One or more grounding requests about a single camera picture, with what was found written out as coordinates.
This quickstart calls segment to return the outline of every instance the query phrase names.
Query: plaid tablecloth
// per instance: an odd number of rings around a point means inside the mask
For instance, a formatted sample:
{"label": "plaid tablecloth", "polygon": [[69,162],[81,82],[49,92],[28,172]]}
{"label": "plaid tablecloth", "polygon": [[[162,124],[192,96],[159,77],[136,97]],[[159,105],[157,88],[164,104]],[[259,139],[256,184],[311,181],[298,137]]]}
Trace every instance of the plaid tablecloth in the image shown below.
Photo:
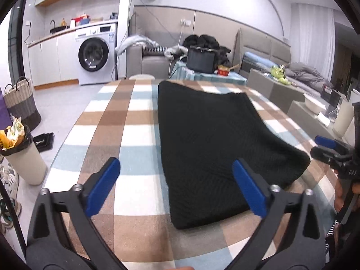
{"label": "plaid tablecloth", "polygon": [[[205,81],[177,83],[212,93],[245,92],[273,133],[306,152],[315,145],[294,121],[255,90]],[[246,244],[260,218],[248,211],[195,229],[174,228],[161,165],[158,84],[127,80],[104,86],[64,141],[44,187],[51,192],[69,190],[84,183],[109,157],[118,157],[121,174],[92,221],[125,266],[129,270],[181,266],[223,270]],[[312,160],[289,189],[298,193],[305,188],[314,190],[326,232],[335,216],[335,182],[328,166]],[[64,214],[64,219],[76,250],[86,255],[68,215]],[[284,217],[268,255],[274,254],[287,221]]]}
{"label": "plaid tablecloth", "polygon": [[236,85],[246,85],[247,79],[238,73],[229,72],[228,76],[220,76],[217,74],[199,73],[190,70],[186,64],[177,61],[170,76],[171,80],[192,80],[192,81],[210,81],[210,82],[223,82],[232,83]]}

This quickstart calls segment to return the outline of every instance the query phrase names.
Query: blue pillow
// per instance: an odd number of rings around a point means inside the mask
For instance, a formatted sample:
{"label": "blue pillow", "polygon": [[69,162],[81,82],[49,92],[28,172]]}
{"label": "blue pillow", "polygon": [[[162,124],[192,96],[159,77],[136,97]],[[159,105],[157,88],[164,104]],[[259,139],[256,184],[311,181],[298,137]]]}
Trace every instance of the blue pillow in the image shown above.
{"label": "blue pillow", "polygon": [[255,54],[253,54],[251,52],[245,52],[244,57],[249,58],[251,61],[253,61],[255,63],[261,63],[261,64],[265,65],[268,68],[272,68],[273,66],[276,66],[276,67],[279,66],[278,64],[276,64],[276,63],[274,63],[274,62],[272,62],[272,61],[270,61],[268,59],[265,59],[263,57],[260,57],[258,55],[255,55]]}

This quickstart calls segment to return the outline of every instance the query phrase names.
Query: wall socket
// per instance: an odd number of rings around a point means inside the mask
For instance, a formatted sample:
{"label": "wall socket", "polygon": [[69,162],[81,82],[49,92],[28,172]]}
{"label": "wall socket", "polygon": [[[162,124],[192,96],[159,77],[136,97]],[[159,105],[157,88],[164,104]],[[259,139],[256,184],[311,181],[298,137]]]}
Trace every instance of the wall socket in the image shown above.
{"label": "wall socket", "polygon": [[180,24],[185,26],[185,27],[190,27],[191,26],[191,20],[181,19]]}

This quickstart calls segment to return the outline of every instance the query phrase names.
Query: basket handle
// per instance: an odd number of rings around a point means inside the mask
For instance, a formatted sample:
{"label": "basket handle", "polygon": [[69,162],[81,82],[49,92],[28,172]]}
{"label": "basket handle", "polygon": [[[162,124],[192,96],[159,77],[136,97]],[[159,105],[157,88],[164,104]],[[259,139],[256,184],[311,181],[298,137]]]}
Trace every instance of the basket handle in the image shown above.
{"label": "basket handle", "polygon": [[9,85],[14,89],[14,86],[13,86],[11,83],[9,83],[9,84],[6,85],[5,88],[4,88],[4,93],[5,93],[5,94],[6,94],[6,87],[8,87]]}
{"label": "basket handle", "polygon": [[20,81],[20,80],[24,80],[24,79],[26,80],[27,85],[29,86],[29,80],[28,80],[25,76],[20,76],[19,79],[17,80],[16,84],[15,84],[15,89],[16,89],[16,91],[18,90],[18,83],[19,83],[19,81]]}

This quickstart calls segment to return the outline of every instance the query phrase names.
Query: stool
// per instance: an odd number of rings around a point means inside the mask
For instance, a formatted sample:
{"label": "stool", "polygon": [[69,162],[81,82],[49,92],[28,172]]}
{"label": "stool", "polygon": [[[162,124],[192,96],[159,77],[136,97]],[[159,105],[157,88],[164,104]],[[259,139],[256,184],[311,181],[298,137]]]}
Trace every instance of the stool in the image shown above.
{"label": "stool", "polygon": [[129,78],[129,80],[154,80],[155,77],[149,74],[136,74]]}

